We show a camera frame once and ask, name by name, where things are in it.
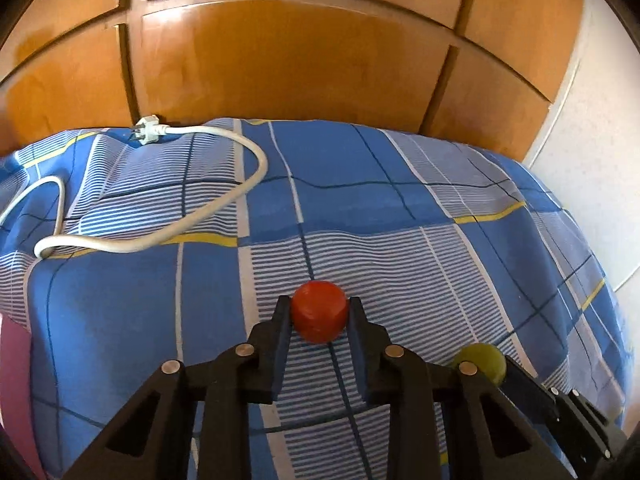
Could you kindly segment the green tomato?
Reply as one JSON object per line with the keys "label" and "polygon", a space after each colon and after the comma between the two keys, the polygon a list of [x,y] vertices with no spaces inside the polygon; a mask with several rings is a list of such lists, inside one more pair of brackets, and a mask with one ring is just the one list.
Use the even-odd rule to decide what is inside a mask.
{"label": "green tomato", "polygon": [[472,367],[475,367],[496,386],[506,378],[506,357],[492,344],[477,342],[463,347],[452,360],[451,367],[465,375],[471,375]]}

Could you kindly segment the blue plaid bedsheet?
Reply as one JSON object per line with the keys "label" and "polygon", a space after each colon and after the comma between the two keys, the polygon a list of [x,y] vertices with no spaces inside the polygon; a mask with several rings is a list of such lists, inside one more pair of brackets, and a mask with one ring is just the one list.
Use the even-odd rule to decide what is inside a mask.
{"label": "blue plaid bedsheet", "polygon": [[631,354],[584,234],[521,164],[472,146],[337,122],[244,122],[268,171],[188,232],[130,255],[34,247],[68,234],[132,240],[232,190],[257,167],[206,133],[143,145],[70,130],[1,161],[1,311],[32,335],[32,426],[61,477],[164,361],[216,358],[310,280],[445,365],[494,344],[545,386],[621,419]]}

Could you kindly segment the wooden wardrobe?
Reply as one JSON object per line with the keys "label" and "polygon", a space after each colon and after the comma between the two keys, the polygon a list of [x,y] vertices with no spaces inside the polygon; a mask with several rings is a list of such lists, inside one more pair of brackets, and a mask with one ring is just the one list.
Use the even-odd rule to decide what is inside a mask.
{"label": "wooden wardrobe", "polygon": [[522,159],[584,0],[17,0],[1,148],[70,128],[326,119]]}

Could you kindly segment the pink rimmed white tray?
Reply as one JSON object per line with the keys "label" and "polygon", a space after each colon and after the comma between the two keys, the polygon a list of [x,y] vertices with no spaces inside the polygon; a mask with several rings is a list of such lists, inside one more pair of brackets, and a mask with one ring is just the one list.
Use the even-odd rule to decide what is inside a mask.
{"label": "pink rimmed white tray", "polygon": [[18,456],[35,474],[43,471],[32,426],[30,400],[30,349],[32,336],[25,327],[1,315],[1,426],[16,448]]}

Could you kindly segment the red tomato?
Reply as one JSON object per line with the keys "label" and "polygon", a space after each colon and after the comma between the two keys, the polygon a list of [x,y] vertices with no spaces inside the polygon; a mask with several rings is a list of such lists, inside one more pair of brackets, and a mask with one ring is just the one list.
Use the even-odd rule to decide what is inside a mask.
{"label": "red tomato", "polygon": [[334,341],[347,324],[348,299],[344,290],[327,281],[309,281],[291,298],[296,332],[310,344]]}

